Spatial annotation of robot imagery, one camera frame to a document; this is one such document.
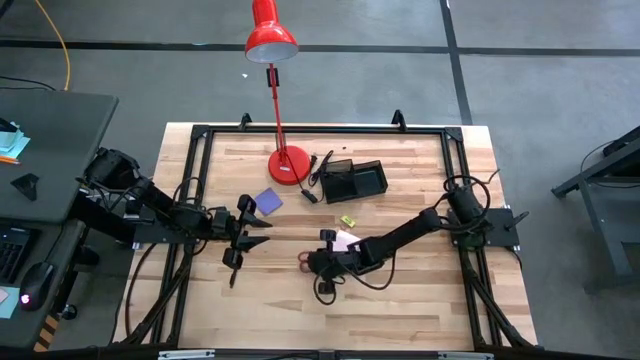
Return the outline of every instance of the concrete floor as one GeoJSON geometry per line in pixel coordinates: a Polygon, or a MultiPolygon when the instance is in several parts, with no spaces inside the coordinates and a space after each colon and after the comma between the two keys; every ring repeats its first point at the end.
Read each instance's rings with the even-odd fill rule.
{"type": "MultiPolygon", "coordinates": [[[[250,0],[48,0],[68,39],[244,43],[250,0]],[[168,27],[178,19],[178,25],[168,27]]],[[[450,0],[459,46],[640,48],[633,0],[450,0]]],[[[280,0],[281,21],[301,44],[446,46],[437,0],[280,0]]],[[[30,1],[0,20],[0,37],[52,39],[30,1]]],[[[59,50],[0,48],[0,74],[62,87],[59,50]]],[[[241,52],[71,51],[72,89],[121,103],[103,146],[153,172],[169,121],[271,121],[264,67],[241,52]]],[[[634,289],[588,296],[582,284],[607,260],[582,200],[550,188],[578,171],[584,154],[638,125],[640,58],[461,56],[474,124],[490,127],[507,201],[531,215],[519,225],[524,278],[546,348],[640,357],[634,289]]],[[[282,63],[288,121],[460,124],[448,55],[301,53],[282,63]]],[[[63,322],[55,348],[109,340],[130,252],[93,238],[97,275],[74,290],[80,316],[63,322]]]]}

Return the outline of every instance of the purple sticky note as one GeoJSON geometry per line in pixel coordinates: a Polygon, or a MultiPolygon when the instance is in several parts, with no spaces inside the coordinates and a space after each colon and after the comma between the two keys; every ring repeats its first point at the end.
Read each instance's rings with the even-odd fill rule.
{"type": "Polygon", "coordinates": [[[256,205],[262,215],[267,216],[282,206],[282,200],[280,200],[278,194],[276,194],[272,188],[268,188],[256,196],[256,205]]]}

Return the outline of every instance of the wooden table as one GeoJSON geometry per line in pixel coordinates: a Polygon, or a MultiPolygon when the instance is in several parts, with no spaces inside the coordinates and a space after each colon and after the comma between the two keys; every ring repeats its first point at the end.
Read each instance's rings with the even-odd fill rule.
{"type": "MultiPolygon", "coordinates": [[[[182,179],[192,125],[167,124],[154,174],[157,186],[166,193],[172,194],[182,179]]],[[[463,127],[463,133],[471,174],[488,178],[496,169],[488,128],[468,126],[463,127]]],[[[281,186],[270,178],[267,159],[275,150],[272,134],[216,134],[204,205],[226,205],[237,213],[239,195],[256,196],[268,187],[278,193],[284,205],[265,218],[273,228],[250,229],[251,234],[266,234],[271,240],[245,256],[233,289],[228,285],[231,272],[221,262],[226,244],[210,243],[194,259],[180,346],[472,349],[460,263],[447,232],[424,236],[398,251],[397,272],[387,290],[369,290],[347,279],[345,285],[338,286],[338,299],[332,306],[323,306],[314,298],[313,276],[298,270],[296,258],[301,251],[323,246],[318,239],[319,230],[341,228],[339,218],[343,215],[357,222],[351,233],[366,237],[384,234],[431,206],[442,194],[445,178],[438,137],[289,134],[287,141],[320,159],[334,150],[332,160],[351,158],[354,163],[381,160],[389,183],[387,193],[332,205],[311,204],[300,194],[299,187],[281,186]]],[[[499,176],[489,188],[492,207],[502,206],[504,197],[499,176]]],[[[319,197],[320,190],[318,184],[313,192],[319,197]]],[[[482,203],[484,198],[479,196],[479,200],[482,203]]],[[[445,203],[438,208],[442,214],[447,209],[445,203]]],[[[131,300],[133,326],[158,296],[167,248],[157,246],[142,267],[131,300]]],[[[141,254],[142,251],[136,254],[131,273],[141,254]]],[[[487,259],[497,303],[521,334],[535,343],[522,274],[515,257],[504,249],[487,248],[487,259]]],[[[389,270],[390,262],[365,279],[383,284],[389,270]]],[[[479,305],[479,311],[483,334],[489,339],[483,305],[479,305]]],[[[123,314],[121,309],[116,340],[124,337],[123,314]]],[[[165,336],[171,314],[172,311],[168,311],[165,319],[165,336]]]]}

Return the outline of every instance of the lamp base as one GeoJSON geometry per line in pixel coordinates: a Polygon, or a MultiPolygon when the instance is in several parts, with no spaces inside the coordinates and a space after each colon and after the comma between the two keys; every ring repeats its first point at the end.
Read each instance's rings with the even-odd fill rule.
{"type": "Polygon", "coordinates": [[[269,174],[279,184],[295,185],[306,179],[311,172],[311,160],[309,160],[306,151],[297,146],[287,145],[284,147],[284,151],[286,151],[284,161],[280,161],[278,150],[269,157],[269,174]]]}

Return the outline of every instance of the red desk lamp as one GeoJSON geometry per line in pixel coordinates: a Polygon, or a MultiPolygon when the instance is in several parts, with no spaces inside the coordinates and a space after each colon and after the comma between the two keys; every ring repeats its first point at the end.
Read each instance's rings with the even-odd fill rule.
{"type": "Polygon", "coordinates": [[[287,145],[278,107],[279,80],[273,63],[298,53],[298,43],[289,30],[278,22],[275,0],[253,0],[253,20],[256,27],[247,39],[245,55],[250,61],[269,64],[267,74],[273,94],[273,106],[278,128],[276,151],[269,158],[271,177],[283,185],[295,185],[311,172],[309,155],[297,146],[287,145]]]}

